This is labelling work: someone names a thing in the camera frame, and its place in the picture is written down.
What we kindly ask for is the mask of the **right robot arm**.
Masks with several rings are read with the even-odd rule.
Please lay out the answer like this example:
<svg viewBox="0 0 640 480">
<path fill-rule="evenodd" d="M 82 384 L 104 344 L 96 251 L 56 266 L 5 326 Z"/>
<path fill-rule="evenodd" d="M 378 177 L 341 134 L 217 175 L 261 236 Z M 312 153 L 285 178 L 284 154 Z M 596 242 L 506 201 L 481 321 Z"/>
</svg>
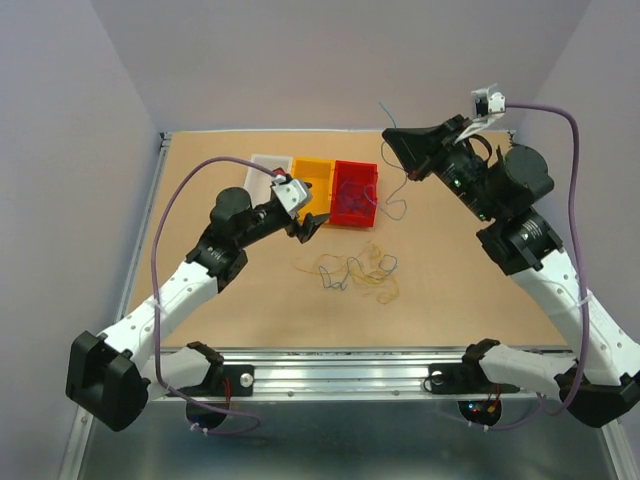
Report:
<svg viewBox="0 0 640 480">
<path fill-rule="evenodd" d="M 554 182 L 544 158 L 514 144 L 485 160 L 456 115 L 428 128 L 387 128 L 382 137 L 409 180 L 440 180 L 487 227 L 476 236 L 489 259 L 542 309 L 573 352 L 555 357 L 484 339 L 461 360 L 430 373 L 434 395 L 499 394 L 520 389 L 560 402 L 589 427 L 599 428 L 639 402 L 639 345 L 589 291 L 576 256 L 535 209 Z"/>
</svg>

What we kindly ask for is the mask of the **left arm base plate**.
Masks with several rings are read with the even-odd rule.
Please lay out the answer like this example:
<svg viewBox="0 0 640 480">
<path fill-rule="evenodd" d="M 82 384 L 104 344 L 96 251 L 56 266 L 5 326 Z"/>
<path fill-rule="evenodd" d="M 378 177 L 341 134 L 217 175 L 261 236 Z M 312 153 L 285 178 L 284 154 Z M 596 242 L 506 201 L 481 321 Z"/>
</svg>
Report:
<svg viewBox="0 0 640 480">
<path fill-rule="evenodd" d="M 179 388 L 191 397 L 251 397 L 255 367 L 251 364 L 210 366 L 203 379 Z"/>
</svg>

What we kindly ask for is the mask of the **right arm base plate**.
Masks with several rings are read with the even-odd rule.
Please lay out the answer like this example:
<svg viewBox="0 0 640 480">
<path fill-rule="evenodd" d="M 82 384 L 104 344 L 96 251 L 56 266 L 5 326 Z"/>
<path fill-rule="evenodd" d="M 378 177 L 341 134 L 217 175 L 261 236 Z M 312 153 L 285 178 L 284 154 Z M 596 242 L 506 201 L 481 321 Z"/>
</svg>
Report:
<svg viewBox="0 0 640 480">
<path fill-rule="evenodd" d="M 491 382 L 479 367 L 465 363 L 432 363 L 423 380 L 423 389 L 434 395 L 488 394 L 496 392 L 518 393 L 519 387 Z"/>
</svg>

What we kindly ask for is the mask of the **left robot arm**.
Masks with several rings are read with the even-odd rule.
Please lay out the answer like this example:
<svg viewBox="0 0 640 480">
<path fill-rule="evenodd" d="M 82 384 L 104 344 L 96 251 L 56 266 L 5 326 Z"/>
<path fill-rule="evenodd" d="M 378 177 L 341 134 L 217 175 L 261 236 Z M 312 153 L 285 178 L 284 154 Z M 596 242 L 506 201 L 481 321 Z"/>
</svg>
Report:
<svg viewBox="0 0 640 480">
<path fill-rule="evenodd" d="M 270 199 L 261 205 L 253 205 L 243 188 L 222 190 L 209 225 L 169 279 L 154 282 L 151 296 L 121 320 L 74 339 L 66 396 L 118 432 L 152 400 L 168 394 L 185 398 L 193 388 L 202 394 L 227 391 L 220 353 L 191 342 L 163 355 L 160 345 L 238 276 L 248 263 L 248 246 L 278 231 L 307 242 L 328 219 L 325 214 L 299 214 L 311 200 L 310 183 L 289 175 L 275 177 Z"/>
</svg>

